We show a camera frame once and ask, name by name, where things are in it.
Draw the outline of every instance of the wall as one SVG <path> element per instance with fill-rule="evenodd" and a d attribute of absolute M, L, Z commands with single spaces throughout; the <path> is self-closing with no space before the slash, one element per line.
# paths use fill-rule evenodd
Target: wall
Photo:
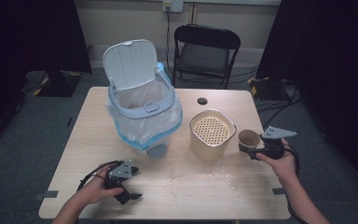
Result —
<path fill-rule="evenodd" d="M 166 62 L 168 22 L 161 1 L 77 0 L 76 7 L 92 61 L 100 61 L 108 46 L 132 39 L 147 39 L 156 46 L 158 60 Z M 259 6 L 184 2 L 183 13 L 170 15 L 169 62 L 173 59 L 175 28 L 193 20 L 194 23 L 235 32 L 241 39 L 241 50 L 235 65 L 256 65 L 266 46 L 277 10 L 276 4 Z"/>

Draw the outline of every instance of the perforated basket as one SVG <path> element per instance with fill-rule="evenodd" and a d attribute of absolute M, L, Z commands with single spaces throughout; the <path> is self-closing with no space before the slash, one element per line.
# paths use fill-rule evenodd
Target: perforated basket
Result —
<path fill-rule="evenodd" d="M 237 128 L 224 114 L 210 109 L 190 121 L 190 131 L 193 153 L 204 161 L 215 161 L 223 156 Z"/>

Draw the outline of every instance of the cup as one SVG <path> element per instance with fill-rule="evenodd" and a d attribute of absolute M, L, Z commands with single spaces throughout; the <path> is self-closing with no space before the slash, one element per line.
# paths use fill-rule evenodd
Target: cup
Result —
<path fill-rule="evenodd" d="M 240 151 L 248 152 L 249 148 L 256 148 L 260 143 L 260 137 L 252 130 L 242 130 L 238 134 Z"/>

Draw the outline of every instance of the black cable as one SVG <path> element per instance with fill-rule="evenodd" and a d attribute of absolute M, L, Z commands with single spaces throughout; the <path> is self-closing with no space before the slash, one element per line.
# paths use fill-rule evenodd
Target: black cable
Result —
<path fill-rule="evenodd" d="M 171 68 L 170 68 L 170 63 L 168 62 L 168 55 L 170 54 L 170 42 L 171 42 L 171 39 L 170 39 L 170 23 L 171 23 L 171 19 L 170 19 L 170 11 L 171 9 L 169 7 L 165 7 L 166 9 L 166 14 L 167 14 L 167 42 L 166 42 L 166 45 L 165 45 L 165 56 L 166 56 L 166 61 L 167 61 L 167 67 L 168 67 L 168 70 L 170 71 L 170 73 L 172 74 L 172 71 L 171 71 Z"/>
<path fill-rule="evenodd" d="M 300 158 L 298 156 L 298 152 L 296 151 L 296 149 L 290 145 L 286 145 L 288 147 L 290 147 L 290 149 L 285 148 L 285 151 L 288 151 L 290 153 L 292 153 L 292 155 L 295 157 L 295 168 L 296 168 L 296 176 L 297 178 L 300 177 Z M 290 204 L 290 201 L 287 200 L 287 209 L 289 210 L 290 215 L 292 215 L 292 217 L 300 224 L 308 224 L 308 222 L 304 221 L 301 217 L 299 217 L 298 215 L 296 215 L 295 211 L 293 211 L 292 205 Z"/>
<path fill-rule="evenodd" d="M 295 100 L 294 102 L 290 103 L 289 105 L 295 105 L 297 104 L 298 102 L 300 102 L 302 100 L 302 98 L 298 98 L 297 100 Z M 287 106 L 287 103 L 286 102 L 278 102 L 278 103 L 274 103 L 274 104 L 263 104 L 263 105 L 269 105 L 269 106 L 273 106 L 273 105 L 278 105 L 278 106 L 275 106 L 275 107 L 267 107 L 267 108 L 262 108 L 262 109 L 257 109 L 257 112 L 263 112 L 263 111 L 266 111 L 266 110 L 272 110 L 272 109 L 279 109 L 281 107 L 285 107 Z"/>
<path fill-rule="evenodd" d="M 263 105 L 279 105 L 279 104 L 289 104 L 289 105 L 293 105 L 293 104 L 296 104 L 298 103 L 300 100 L 301 100 L 301 97 L 299 99 L 297 99 L 296 101 L 293 102 L 293 100 L 295 99 L 295 96 L 296 96 L 296 93 L 297 93 L 297 89 L 298 89 L 298 83 L 297 82 L 283 82 L 284 85 L 296 85 L 296 89 L 295 89 L 295 92 L 293 93 L 291 99 L 289 100 L 289 103 L 286 103 L 285 101 L 281 101 L 281 102 L 278 102 L 278 103 L 268 103 L 268 104 L 263 104 Z M 270 109 L 277 109 L 277 108 L 281 108 L 282 106 L 284 105 L 280 105 L 280 106 L 276 106 L 276 107 L 272 107 L 272 108 L 263 108 L 263 109 L 258 109 L 257 112 L 262 112 L 262 111 L 265 111 L 265 110 L 270 110 Z"/>
<path fill-rule="evenodd" d="M 193 2 L 193 9 L 191 10 L 191 23 L 194 23 L 194 7 L 196 6 L 196 3 Z"/>
<path fill-rule="evenodd" d="M 231 77 L 240 77 L 240 76 L 245 76 L 245 75 L 248 75 L 248 74 L 251 74 L 253 73 L 252 72 L 246 72 L 246 73 L 240 73 L 240 74 L 237 74 L 237 75 L 233 75 Z M 213 82 L 213 81 L 209 81 L 209 82 L 205 82 L 205 81 L 197 81 L 197 80 L 210 80 L 212 79 L 213 77 L 193 77 L 193 78 L 182 78 L 182 77 L 177 77 L 177 79 L 180 79 L 182 81 L 187 81 L 187 82 L 198 82 L 198 83 L 218 83 L 218 82 Z M 242 80 L 242 81 L 231 81 L 231 82 L 228 82 L 229 84 L 234 84 L 234 83 L 242 83 L 242 82 L 245 82 L 247 81 L 248 78 L 246 78 L 245 80 Z"/>
<path fill-rule="evenodd" d="M 292 97 L 290 98 L 290 100 L 287 102 L 286 105 L 283 105 L 269 120 L 267 120 L 267 122 L 263 125 L 263 129 L 266 129 L 267 125 L 279 114 L 281 113 L 281 111 L 283 111 L 287 106 L 291 105 L 293 100 L 295 99 L 295 95 L 297 93 L 297 90 L 298 90 L 298 85 L 296 85 L 296 88 L 295 88 L 295 92 L 293 93 Z"/>
<path fill-rule="evenodd" d="M 254 68 L 256 67 L 256 66 L 258 66 L 258 65 L 255 65 L 255 66 L 253 66 L 252 67 L 252 71 L 250 71 L 250 72 L 245 72 L 245 73 L 239 73 L 239 74 L 236 74 L 236 75 L 232 75 L 232 76 L 230 76 L 230 78 L 232 78 L 232 77 L 240 77 L 240 76 L 245 76 L 245 75 L 248 75 L 248 74 L 252 74 L 253 75 L 253 72 L 254 72 Z M 195 78 L 188 78 L 188 79 L 186 79 L 186 78 L 181 78 L 181 77 L 178 77 L 179 79 L 181 79 L 181 80 L 183 80 L 183 81 L 191 81 L 191 80 L 195 80 L 195 79 L 211 79 L 211 78 L 213 78 L 213 77 L 195 77 Z"/>
<path fill-rule="evenodd" d="M 83 189 L 83 187 L 86 185 L 87 181 L 89 181 L 89 179 L 94 176 L 95 172 L 101 170 L 102 168 L 104 168 L 105 166 L 107 165 L 111 165 L 111 164 L 115 164 L 115 163 L 118 163 L 119 161 L 109 161 L 109 162 L 106 162 L 104 164 L 101 164 L 100 166 L 98 166 L 97 168 L 95 168 L 93 171 L 91 171 L 91 173 L 89 173 L 88 175 L 86 175 L 84 177 L 84 179 L 80 180 L 80 184 L 79 186 L 77 187 L 77 190 L 76 192 L 80 191 L 81 189 Z"/>
<path fill-rule="evenodd" d="M 278 108 L 281 108 L 284 105 L 287 105 L 287 103 L 285 101 L 280 101 L 280 102 L 277 102 L 277 103 L 264 103 L 264 104 L 261 104 L 261 105 L 256 105 L 256 107 L 266 106 L 266 108 L 257 109 L 257 112 L 263 112 L 263 111 L 266 111 L 266 110 L 278 109 Z"/>
<path fill-rule="evenodd" d="M 254 72 L 254 71 L 257 72 L 257 70 L 255 70 L 255 68 L 258 68 L 258 65 L 255 65 L 255 66 L 252 67 L 252 76 L 251 76 L 251 77 L 254 77 L 254 76 L 253 76 L 253 72 Z"/>

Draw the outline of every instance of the finger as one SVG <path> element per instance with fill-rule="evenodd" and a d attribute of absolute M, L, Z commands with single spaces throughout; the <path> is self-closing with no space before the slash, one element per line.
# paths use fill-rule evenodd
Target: finger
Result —
<path fill-rule="evenodd" d="M 112 168 L 112 167 L 114 167 L 114 166 L 116 166 L 115 163 L 113 163 L 113 164 L 108 164 L 108 165 L 106 165 L 106 164 L 101 164 L 99 167 L 102 167 L 102 168 L 97 171 L 97 174 L 106 173 L 107 170 L 109 170 L 110 168 Z"/>
<path fill-rule="evenodd" d="M 123 188 L 107 189 L 104 191 L 106 196 L 116 196 L 124 191 Z"/>
<path fill-rule="evenodd" d="M 284 138 L 281 138 L 282 140 L 282 143 L 286 146 L 286 145 L 289 145 L 289 143 L 284 139 Z"/>
<path fill-rule="evenodd" d="M 95 175 L 95 176 L 94 176 L 94 178 L 95 178 L 95 177 L 98 177 L 98 178 L 100 178 L 100 179 L 104 180 L 104 177 L 103 177 L 103 176 L 101 176 L 101 175 L 98 175 L 98 174 L 97 174 L 97 175 Z"/>
<path fill-rule="evenodd" d="M 287 157 L 287 156 L 293 156 L 293 154 L 291 152 L 288 151 L 284 151 L 283 152 L 283 157 Z"/>

